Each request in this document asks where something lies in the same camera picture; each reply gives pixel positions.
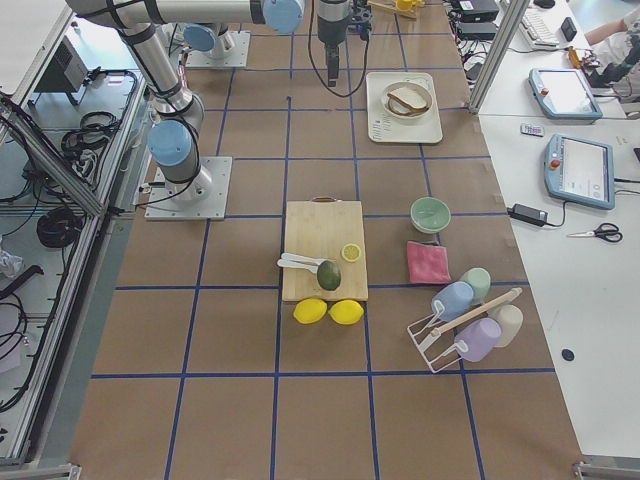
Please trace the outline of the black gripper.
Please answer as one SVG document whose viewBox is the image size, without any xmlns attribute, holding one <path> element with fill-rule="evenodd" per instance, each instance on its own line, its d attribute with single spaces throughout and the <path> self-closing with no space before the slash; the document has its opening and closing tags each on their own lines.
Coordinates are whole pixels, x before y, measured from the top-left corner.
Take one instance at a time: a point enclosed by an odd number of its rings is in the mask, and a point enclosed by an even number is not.
<svg viewBox="0 0 640 480">
<path fill-rule="evenodd" d="M 340 71 L 339 45 L 346 38 L 349 15 L 329 18 L 317 14 L 316 18 L 319 40 L 327 47 L 327 85 L 335 86 Z"/>
</svg>

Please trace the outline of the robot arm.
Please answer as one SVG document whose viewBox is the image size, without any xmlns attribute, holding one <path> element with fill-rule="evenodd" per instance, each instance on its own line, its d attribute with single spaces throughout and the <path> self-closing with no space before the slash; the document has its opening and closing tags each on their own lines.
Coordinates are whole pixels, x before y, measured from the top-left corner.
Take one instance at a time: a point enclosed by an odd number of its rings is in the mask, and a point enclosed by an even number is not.
<svg viewBox="0 0 640 480">
<path fill-rule="evenodd" d="M 304 19 L 304 1 L 69 1 L 77 17 L 117 31 L 134 57 L 153 95 L 161 121 L 148 147 L 165 179 L 167 200 L 187 202 L 210 182 L 200 160 L 200 100 L 172 63 L 157 28 L 168 23 L 264 24 L 289 34 Z"/>
<path fill-rule="evenodd" d="M 183 28 L 186 44 L 213 59 L 223 59 L 232 53 L 236 43 L 226 23 L 186 23 Z"/>
</svg>

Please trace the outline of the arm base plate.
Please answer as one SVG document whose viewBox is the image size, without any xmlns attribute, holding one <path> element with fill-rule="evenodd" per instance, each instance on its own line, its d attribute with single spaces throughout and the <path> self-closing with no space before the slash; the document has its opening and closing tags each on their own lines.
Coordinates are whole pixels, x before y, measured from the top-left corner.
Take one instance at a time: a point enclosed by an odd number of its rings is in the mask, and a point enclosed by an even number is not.
<svg viewBox="0 0 640 480">
<path fill-rule="evenodd" d="M 251 34 L 227 30 L 216 36 L 211 31 L 185 37 L 189 47 L 186 67 L 190 69 L 226 70 L 247 66 Z"/>
<path fill-rule="evenodd" d="M 190 186 L 166 182 L 159 167 L 154 181 L 162 186 L 149 191 L 145 218 L 150 221 L 186 221 L 225 218 L 229 183 L 232 170 L 231 157 L 202 157 L 201 170 Z"/>
</svg>

